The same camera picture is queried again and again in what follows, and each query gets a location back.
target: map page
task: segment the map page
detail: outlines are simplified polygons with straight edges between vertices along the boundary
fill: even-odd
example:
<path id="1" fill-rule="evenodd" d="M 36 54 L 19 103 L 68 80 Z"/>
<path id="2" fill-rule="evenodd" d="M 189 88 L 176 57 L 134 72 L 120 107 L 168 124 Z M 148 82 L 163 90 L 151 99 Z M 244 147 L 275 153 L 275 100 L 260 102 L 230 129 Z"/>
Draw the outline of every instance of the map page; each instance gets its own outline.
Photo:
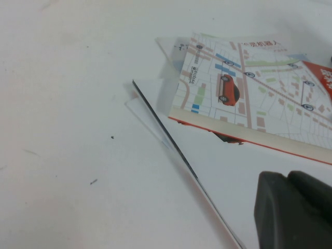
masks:
<path id="1" fill-rule="evenodd" d="M 277 51 L 193 34 L 172 109 L 332 149 L 332 72 L 320 66 L 312 72 L 313 66 Z M 215 130 L 172 117 L 172 111 L 170 118 Z"/>

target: red cover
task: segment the red cover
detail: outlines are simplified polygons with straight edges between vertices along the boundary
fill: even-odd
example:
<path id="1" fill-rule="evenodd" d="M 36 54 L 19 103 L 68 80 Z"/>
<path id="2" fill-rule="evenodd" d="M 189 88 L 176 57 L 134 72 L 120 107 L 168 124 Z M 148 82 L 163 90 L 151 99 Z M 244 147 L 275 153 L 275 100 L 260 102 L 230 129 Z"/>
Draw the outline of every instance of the red cover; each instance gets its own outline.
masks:
<path id="1" fill-rule="evenodd" d="M 307 61 L 303 61 L 303 63 L 322 83 L 323 87 L 325 87 L 327 92 L 330 94 L 330 97 L 332 98 L 332 69 L 325 66 L 319 66 L 317 64 Z"/>

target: printed map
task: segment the printed map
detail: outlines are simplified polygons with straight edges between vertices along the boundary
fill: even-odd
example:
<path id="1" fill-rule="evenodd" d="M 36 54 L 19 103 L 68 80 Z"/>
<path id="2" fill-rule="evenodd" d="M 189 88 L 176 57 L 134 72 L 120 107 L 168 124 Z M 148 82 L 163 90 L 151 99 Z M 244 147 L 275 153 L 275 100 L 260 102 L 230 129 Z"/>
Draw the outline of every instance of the printed map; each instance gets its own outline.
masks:
<path id="1" fill-rule="evenodd" d="M 271 50 L 193 35 L 173 106 L 332 149 L 327 90 L 304 62 Z"/>

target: red car illustration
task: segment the red car illustration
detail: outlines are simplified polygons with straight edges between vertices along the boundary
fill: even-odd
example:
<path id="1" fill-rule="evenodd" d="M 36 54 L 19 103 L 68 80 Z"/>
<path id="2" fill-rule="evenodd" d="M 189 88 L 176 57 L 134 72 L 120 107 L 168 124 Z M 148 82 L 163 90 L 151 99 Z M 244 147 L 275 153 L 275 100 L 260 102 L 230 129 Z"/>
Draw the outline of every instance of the red car illustration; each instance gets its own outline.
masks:
<path id="1" fill-rule="evenodd" d="M 223 94 L 219 96 L 219 100 L 222 101 L 224 105 L 235 106 L 235 104 L 240 98 L 240 91 L 238 87 L 234 84 L 233 78 L 228 74 L 224 74 L 221 77 L 220 88 L 222 81 L 223 81 Z"/>

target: white surface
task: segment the white surface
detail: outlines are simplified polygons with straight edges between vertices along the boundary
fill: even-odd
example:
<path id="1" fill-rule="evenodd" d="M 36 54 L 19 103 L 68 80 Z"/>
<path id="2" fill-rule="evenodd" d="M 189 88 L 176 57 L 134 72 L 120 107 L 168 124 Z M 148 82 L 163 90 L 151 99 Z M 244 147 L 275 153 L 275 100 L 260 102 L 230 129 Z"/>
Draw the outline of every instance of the white surface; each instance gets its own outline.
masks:
<path id="1" fill-rule="evenodd" d="M 2 0 L 0 6 L 5 249 L 226 248 L 209 207 L 125 107 L 123 83 L 162 77 L 166 60 L 154 39 L 192 30 L 247 36 L 288 26 L 310 58 L 327 64 L 332 51 L 331 6 L 317 2 Z M 223 25 L 225 18 L 231 25 Z"/>
<path id="2" fill-rule="evenodd" d="M 181 149 L 223 219 L 247 248 L 258 248 L 254 206 L 260 172 L 287 175 L 292 170 L 301 170 L 332 186 L 330 165 L 250 143 L 242 146 L 223 143 L 212 132 L 169 119 L 164 111 L 170 109 L 172 100 L 165 92 L 176 91 L 177 79 L 135 80 L 135 83 Z M 143 102 L 139 105 L 134 101 L 136 105 L 129 105 L 133 112 L 142 112 Z M 153 120 L 145 120 L 145 124 L 158 134 Z"/>

